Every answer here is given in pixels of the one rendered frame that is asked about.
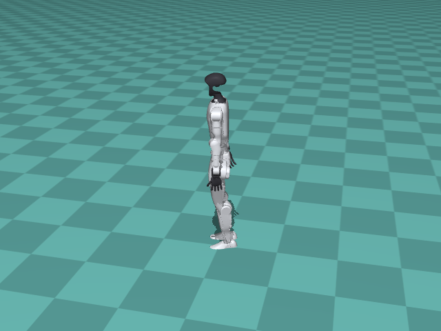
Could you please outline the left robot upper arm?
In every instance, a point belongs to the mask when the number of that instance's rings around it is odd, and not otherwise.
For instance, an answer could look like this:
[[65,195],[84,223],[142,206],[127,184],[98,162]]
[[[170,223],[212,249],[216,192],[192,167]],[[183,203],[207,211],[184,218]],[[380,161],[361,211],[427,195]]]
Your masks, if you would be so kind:
[[[212,141],[218,141],[221,146],[223,112],[221,108],[212,108],[210,112],[210,121],[212,123],[212,134],[214,138],[209,140],[209,146]],[[211,146],[210,146],[211,147]]]

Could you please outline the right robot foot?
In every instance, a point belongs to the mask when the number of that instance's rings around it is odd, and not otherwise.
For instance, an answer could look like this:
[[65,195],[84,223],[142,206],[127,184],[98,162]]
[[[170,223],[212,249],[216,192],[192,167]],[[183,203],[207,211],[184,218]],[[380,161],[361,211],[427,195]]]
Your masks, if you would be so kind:
[[[215,239],[215,240],[224,240],[222,232],[212,234],[212,235],[210,235],[210,238]],[[234,231],[230,231],[230,239],[234,239],[234,240],[237,239],[237,235]],[[226,238],[225,238],[225,240],[226,240]]]

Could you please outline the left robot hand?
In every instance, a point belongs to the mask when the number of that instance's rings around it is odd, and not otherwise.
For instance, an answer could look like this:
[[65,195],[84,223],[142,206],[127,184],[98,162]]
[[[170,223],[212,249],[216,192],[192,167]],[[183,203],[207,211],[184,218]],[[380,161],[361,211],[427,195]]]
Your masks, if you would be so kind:
[[213,174],[213,168],[212,168],[212,178],[211,181],[207,184],[207,187],[210,185],[210,183],[212,183],[212,187],[211,187],[211,191],[213,190],[214,187],[214,191],[216,191],[216,186],[217,186],[217,190],[219,191],[219,186],[220,189],[222,190],[222,181],[221,178],[219,177],[221,175],[221,169],[219,168],[219,174]]

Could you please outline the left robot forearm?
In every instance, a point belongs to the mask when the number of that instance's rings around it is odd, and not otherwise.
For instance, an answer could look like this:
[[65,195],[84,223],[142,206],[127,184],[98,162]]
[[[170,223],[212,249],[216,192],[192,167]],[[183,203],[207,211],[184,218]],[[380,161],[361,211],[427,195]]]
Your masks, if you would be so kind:
[[221,159],[221,147],[218,141],[212,141],[211,144],[211,155],[212,155],[212,167],[213,174],[219,174],[220,159]]

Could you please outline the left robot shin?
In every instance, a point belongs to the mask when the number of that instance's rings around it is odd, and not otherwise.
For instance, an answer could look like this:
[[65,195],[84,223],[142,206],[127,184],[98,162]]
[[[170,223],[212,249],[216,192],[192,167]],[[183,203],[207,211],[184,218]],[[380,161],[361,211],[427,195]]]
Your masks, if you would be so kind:
[[[217,211],[217,209],[216,209]],[[218,223],[220,226],[220,230],[223,234],[224,238],[224,244],[230,243],[230,228],[232,228],[232,214],[231,214],[231,207],[228,205],[224,205],[222,209],[217,211],[218,216]],[[226,240],[225,240],[226,238]],[[227,241],[227,243],[226,243]]]

